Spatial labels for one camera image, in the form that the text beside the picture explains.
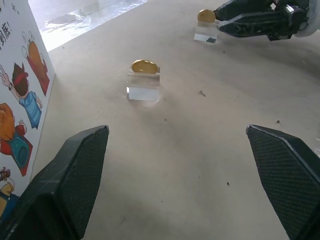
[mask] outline poster board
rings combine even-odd
[[[27,0],[0,0],[0,219],[28,186],[55,71]]]

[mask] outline gold coin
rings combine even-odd
[[[132,63],[131,69],[134,73],[156,74],[158,72],[157,64],[148,60],[135,61]]]
[[[216,20],[216,15],[212,10],[201,10],[198,14],[199,22],[206,22],[212,24]]]

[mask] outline robotic arm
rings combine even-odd
[[[230,0],[214,13],[219,30],[238,38],[266,35],[275,41],[320,29],[320,0]]]

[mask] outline clear acrylic block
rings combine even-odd
[[[129,100],[158,102],[159,87],[160,67],[156,74],[133,72],[130,67],[126,84],[126,97]]]
[[[218,20],[215,20],[213,23],[198,21],[195,29],[194,40],[215,44],[219,34],[218,26]]]

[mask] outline cartoon boy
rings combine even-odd
[[[0,220],[4,222],[11,214],[18,203],[18,196],[12,192],[15,190],[15,183],[11,178],[6,177],[4,186],[0,189]]]
[[[22,176],[27,174],[33,148],[24,137],[26,133],[24,121],[19,121],[19,125],[15,127],[11,108],[6,103],[0,104],[0,153],[12,156]]]
[[[3,85],[9,88],[9,91],[12,92],[14,97],[24,107],[31,127],[38,129],[42,113],[42,102],[33,91],[29,92],[29,81],[27,80],[29,74],[25,72],[24,64],[22,63],[22,68],[16,63],[14,64],[12,83],[1,65],[0,70],[2,72],[0,72],[0,77],[2,78]]]

